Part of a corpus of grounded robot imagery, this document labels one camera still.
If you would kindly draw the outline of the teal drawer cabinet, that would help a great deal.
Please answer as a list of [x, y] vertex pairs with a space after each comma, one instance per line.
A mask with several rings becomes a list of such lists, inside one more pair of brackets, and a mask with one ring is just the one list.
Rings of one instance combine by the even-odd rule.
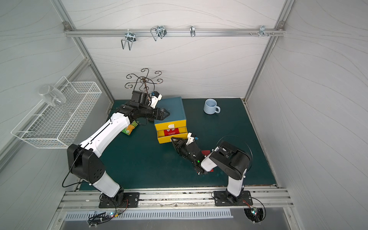
[[170, 115], [164, 120], [155, 120], [154, 124], [186, 120], [186, 114], [181, 97], [162, 99], [157, 103], [158, 108], [166, 109]]

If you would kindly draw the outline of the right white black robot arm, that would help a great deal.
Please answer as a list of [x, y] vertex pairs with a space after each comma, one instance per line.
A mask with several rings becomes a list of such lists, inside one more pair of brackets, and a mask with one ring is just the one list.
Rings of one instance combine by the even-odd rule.
[[198, 174], [207, 174], [214, 168], [220, 168], [228, 176], [227, 193], [232, 198], [239, 198], [243, 191], [243, 181], [253, 164], [253, 153], [248, 153], [224, 140], [204, 155], [195, 142], [196, 138], [171, 138], [176, 152], [189, 160]]

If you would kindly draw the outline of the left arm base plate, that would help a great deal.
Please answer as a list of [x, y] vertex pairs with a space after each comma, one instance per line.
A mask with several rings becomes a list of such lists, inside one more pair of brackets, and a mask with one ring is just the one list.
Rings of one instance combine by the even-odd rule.
[[114, 197], [108, 197], [105, 194], [100, 196], [100, 209], [112, 209], [112, 208], [137, 208], [140, 199], [140, 193], [117, 193]]

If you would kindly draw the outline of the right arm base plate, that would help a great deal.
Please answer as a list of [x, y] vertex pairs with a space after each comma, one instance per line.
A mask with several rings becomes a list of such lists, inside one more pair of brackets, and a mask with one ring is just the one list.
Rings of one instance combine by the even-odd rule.
[[226, 191], [213, 191], [211, 196], [214, 199], [215, 206], [228, 207], [228, 206], [252, 206], [253, 201], [250, 191], [242, 191], [239, 196], [234, 196]]

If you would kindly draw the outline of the yellow top drawer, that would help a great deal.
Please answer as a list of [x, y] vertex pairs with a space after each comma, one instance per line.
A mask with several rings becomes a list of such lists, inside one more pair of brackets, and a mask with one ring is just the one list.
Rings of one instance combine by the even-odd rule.
[[181, 128], [186, 127], [186, 120], [177, 120], [177, 121], [155, 120], [154, 125], [157, 131], [173, 128]]

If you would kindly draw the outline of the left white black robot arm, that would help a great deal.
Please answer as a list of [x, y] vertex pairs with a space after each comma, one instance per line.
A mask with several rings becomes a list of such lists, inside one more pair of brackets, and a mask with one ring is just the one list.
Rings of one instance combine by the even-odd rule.
[[109, 198], [119, 196], [123, 188], [108, 175], [100, 157], [115, 137], [138, 118], [165, 120], [170, 113], [156, 107], [161, 99], [162, 95], [157, 91], [151, 94], [133, 91], [131, 100], [118, 107], [94, 134], [80, 144], [67, 148], [69, 173]]

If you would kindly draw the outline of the red postcard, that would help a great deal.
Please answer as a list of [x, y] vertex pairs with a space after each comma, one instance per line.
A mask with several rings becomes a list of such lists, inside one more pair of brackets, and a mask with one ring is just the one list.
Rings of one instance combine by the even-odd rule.
[[164, 130], [164, 136], [172, 136], [172, 135], [177, 135], [180, 134], [180, 130], [179, 128], [171, 128], [171, 129], [166, 129]]
[[201, 167], [202, 169], [204, 169], [206, 172], [212, 172], [213, 169], [217, 166], [214, 161], [212, 161], [212, 159], [210, 158], [211, 156], [211, 151], [209, 150], [204, 150], [202, 151], [202, 153], [204, 154], [205, 158], [204, 160], [201, 162]]

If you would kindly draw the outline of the yellow drawer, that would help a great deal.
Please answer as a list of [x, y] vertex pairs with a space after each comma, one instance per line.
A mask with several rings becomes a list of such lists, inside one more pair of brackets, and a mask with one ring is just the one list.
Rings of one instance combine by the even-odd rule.
[[173, 128], [181, 128], [186, 127], [186, 120], [177, 120], [177, 121], [155, 120], [154, 125], [157, 131]]
[[171, 142], [171, 138], [187, 139], [188, 131], [186, 127], [172, 128], [157, 131], [158, 142], [165, 144]]

